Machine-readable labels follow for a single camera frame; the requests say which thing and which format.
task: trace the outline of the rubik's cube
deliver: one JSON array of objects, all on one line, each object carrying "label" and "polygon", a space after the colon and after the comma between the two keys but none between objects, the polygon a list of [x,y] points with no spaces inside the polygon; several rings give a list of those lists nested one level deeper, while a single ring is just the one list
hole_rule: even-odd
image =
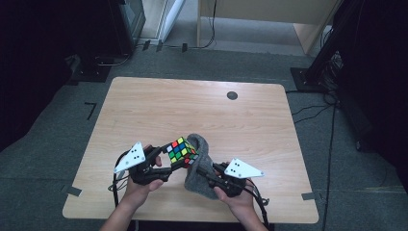
[{"label": "rubik's cube", "polygon": [[184,168],[189,167],[198,158],[198,153],[194,147],[183,137],[172,142],[166,149],[171,164],[177,163]]}]

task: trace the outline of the human arm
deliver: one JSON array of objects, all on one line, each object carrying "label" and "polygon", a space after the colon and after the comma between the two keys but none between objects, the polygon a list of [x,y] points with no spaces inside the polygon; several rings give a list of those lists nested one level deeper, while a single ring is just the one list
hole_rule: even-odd
[{"label": "human arm", "polygon": [[[156,158],[156,165],[158,167],[162,165],[160,157]],[[127,230],[133,214],[146,201],[149,193],[159,189],[163,183],[162,180],[155,180],[142,186],[128,178],[125,195],[100,230]]]},{"label": "human arm", "polygon": [[228,205],[232,214],[247,231],[268,231],[255,212],[253,196],[246,191],[235,197],[228,197],[219,187],[214,187],[218,199]]}]

